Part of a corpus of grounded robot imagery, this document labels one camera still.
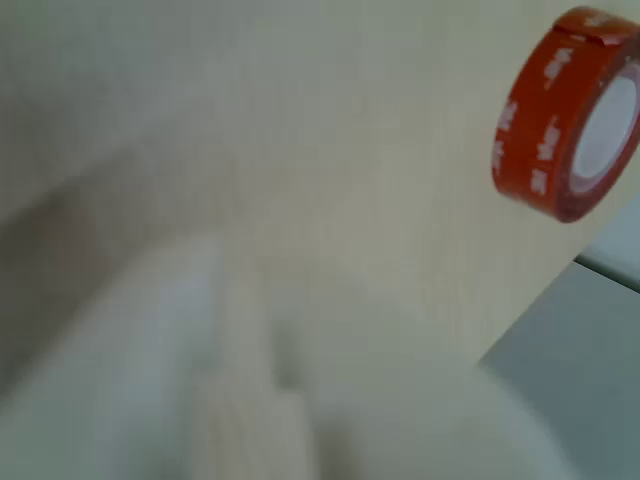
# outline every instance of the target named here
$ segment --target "red tape roll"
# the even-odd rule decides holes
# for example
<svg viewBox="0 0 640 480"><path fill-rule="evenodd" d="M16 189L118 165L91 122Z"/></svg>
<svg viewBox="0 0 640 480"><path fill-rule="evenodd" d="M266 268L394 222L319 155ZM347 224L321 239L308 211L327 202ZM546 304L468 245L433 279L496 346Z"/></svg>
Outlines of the red tape roll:
<svg viewBox="0 0 640 480"><path fill-rule="evenodd" d="M496 188L561 222L588 213L640 141L640 25L561 16L522 68L496 130Z"/></svg>

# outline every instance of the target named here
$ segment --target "white surface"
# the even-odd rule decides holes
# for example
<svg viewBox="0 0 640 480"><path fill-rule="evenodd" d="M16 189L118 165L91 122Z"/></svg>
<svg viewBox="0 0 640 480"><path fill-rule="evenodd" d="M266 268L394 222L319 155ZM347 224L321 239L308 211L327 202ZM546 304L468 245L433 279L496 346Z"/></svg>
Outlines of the white surface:
<svg viewBox="0 0 640 480"><path fill-rule="evenodd" d="M0 478L187 478L198 375L216 352L215 244L132 266L0 404Z"/></svg>
<svg viewBox="0 0 640 480"><path fill-rule="evenodd" d="M591 112L571 167L573 174L593 179L583 190L602 178L627 143L638 117L638 88L630 78L614 78Z"/></svg>
<svg viewBox="0 0 640 480"><path fill-rule="evenodd" d="M190 478L192 394L197 374L220 359L216 293L227 288L208 246L147 256L83 309L77 328L2 405L0 478ZM544 426L494 379L469 371L423 319L348 279L289 273L264 286L257 313L292 329L297 356L281 366L296 371L309 400L321 478L573 479ZM236 299L257 300L252 285L235 285ZM234 359L251 364L249 337L247 355ZM218 433L244 432L234 422L251 421L246 413L225 417ZM219 448L242 441L217 440Z"/></svg>
<svg viewBox="0 0 640 480"><path fill-rule="evenodd" d="M640 195L603 229L583 255L640 285Z"/></svg>

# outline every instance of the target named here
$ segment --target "double-sided tape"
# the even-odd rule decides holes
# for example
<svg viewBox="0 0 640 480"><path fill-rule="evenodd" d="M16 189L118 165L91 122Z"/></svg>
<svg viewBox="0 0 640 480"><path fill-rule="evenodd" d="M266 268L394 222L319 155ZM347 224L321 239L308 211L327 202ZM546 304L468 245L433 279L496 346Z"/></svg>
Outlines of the double-sided tape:
<svg viewBox="0 0 640 480"><path fill-rule="evenodd" d="M522 68L498 121L496 188L562 222L611 189L640 141L640 25L579 7Z"/></svg>

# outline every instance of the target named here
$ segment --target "gray surface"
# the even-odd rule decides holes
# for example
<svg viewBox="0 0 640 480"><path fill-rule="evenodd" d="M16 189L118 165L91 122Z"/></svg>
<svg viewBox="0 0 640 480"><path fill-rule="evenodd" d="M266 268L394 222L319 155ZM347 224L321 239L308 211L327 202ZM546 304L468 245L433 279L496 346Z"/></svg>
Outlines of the gray surface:
<svg viewBox="0 0 640 480"><path fill-rule="evenodd" d="M640 295L572 264L483 363L548 419L586 479L640 478Z"/></svg>

